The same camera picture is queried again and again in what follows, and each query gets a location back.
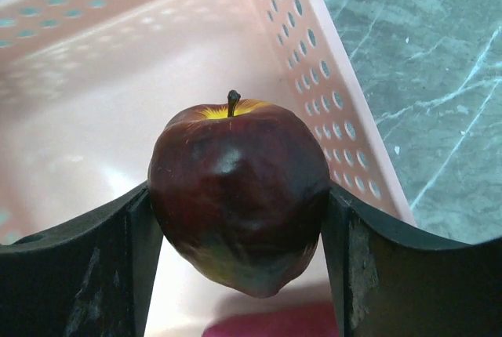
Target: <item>apple stem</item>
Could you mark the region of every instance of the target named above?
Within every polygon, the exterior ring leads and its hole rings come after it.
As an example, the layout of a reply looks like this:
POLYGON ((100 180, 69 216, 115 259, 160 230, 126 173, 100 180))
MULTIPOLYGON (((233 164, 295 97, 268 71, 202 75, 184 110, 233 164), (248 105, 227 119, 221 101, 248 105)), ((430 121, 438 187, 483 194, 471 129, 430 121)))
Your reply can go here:
POLYGON ((235 106, 237 106, 237 102, 241 100, 241 95, 235 90, 231 90, 228 93, 228 117, 231 118, 234 116, 235 106))

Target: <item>red object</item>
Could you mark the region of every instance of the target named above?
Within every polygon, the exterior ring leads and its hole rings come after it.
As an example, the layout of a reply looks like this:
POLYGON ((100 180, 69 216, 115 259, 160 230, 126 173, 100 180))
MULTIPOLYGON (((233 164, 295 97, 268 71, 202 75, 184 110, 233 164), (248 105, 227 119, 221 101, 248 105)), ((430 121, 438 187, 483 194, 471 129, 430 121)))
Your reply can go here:
POLYGON ((237 315, 218 321, 202 337, 339 337, 329 302, 273 313, 237 315))

